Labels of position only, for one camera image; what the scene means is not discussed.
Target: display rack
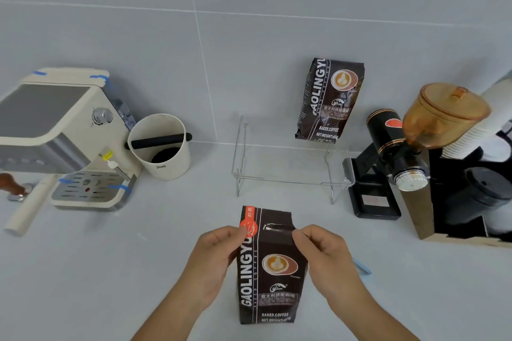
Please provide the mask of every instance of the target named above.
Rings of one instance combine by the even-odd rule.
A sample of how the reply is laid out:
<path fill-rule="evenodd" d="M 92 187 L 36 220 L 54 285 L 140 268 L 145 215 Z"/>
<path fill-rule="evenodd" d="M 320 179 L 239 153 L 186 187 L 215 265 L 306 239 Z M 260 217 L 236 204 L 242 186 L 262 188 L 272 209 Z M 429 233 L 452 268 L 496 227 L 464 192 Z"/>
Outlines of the display rack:
<path fill-rule="evenodd" d="M 355 183 L 354 169 L 348 151 L 326 149 L 297 149 L 247 145 L 249 123 L 242 115 L 238 125 L 231 172 L 237 180 L 237 197 L 242 179 L 283 183 L 301 183 L 348 189 Z"/>

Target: storage box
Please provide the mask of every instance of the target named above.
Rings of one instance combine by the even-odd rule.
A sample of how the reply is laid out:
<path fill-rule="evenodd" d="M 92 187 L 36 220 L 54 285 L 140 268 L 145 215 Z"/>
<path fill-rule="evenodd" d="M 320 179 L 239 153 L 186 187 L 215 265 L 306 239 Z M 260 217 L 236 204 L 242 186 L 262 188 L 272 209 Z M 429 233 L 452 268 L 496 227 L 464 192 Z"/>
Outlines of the storage box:
<path fill-rule="evenodd" d="M 444 222 L 444 201 L 447 194 L 451 194 L 449 184 L 454 182 L 454 178 L 461 177 L 469 167 L 486 167 L 512 180 L 512 163 L 471 162 L 440 158 L 440 155 L 441 150 L 430 150 L 421 155 L 430 166 L 432 178 L 429 185 L 415 192 L 401 192 L 418 237 L 441 243 L 512 248 L 512 234 L 499 237 L 489 235 L 483 217 L 457 226 L 446 225 Z"/>

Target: espresso machine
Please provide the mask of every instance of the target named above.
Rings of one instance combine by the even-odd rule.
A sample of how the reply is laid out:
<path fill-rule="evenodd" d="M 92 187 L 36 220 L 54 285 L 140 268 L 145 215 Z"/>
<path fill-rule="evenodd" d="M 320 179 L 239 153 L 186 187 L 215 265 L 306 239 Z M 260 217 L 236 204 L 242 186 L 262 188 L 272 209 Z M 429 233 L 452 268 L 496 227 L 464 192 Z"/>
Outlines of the espresso machine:
<path fill-rule="evenodd" d="M 403 122 L 393 109 L 371 113 L 366 125 L 373 143 L 352 159 L 355 185 L 349 193 L 355 215 L 398 219 L 391 185 L 402 192 L 424 188 L 430 171 L 420 153 L 453 143 L 489 115 L 481 96 L 448 83 L 423 86 Z"/>
<path fill-rule="evenodd" d="M 37 70 L 0 101 L 0 116 L 0 169 L 48 174 L 24 192 L 12 183 L 3 187 L 11 200 L 23 200 L 9 230 L 23 234 L 26 217 L 30 224 L 50 192 L 58 209 L 124 206 L 142 165 L 124 147 L 135 121 L 106 70 Z"/>

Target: silver knob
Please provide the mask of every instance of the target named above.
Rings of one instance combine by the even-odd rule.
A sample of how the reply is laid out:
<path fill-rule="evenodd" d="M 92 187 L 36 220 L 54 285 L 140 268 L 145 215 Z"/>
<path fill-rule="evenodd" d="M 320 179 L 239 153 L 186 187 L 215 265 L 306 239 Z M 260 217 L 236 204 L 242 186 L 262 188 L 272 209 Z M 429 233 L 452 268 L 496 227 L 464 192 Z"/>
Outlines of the silver knob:
<path fill-rule="evenodd" d="M 429 180 L 422 170 L 403 171 L 394 178 L 396 185 L 403 192 L 413 192 L 423 189 L 428 185 Z"/>
<path fill-rule="evenodd" d="M 114 115 L 108 108 L 94 108 L 93 122 L 98 125 L 111 123 L 114 120 Z"/>

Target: drip tray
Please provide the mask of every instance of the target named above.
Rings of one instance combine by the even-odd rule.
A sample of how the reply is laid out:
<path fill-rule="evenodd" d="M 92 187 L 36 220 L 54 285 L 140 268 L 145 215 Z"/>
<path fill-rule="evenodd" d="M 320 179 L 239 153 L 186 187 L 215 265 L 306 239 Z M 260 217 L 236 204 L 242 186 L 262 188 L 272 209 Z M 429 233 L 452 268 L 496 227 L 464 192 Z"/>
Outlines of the drip tray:
<path fill-rule="evenodd" d="M 80 171 L 59 180 L 54 201 L 109 202 L 116 197 L 124 178 L 117 173 Z"/>

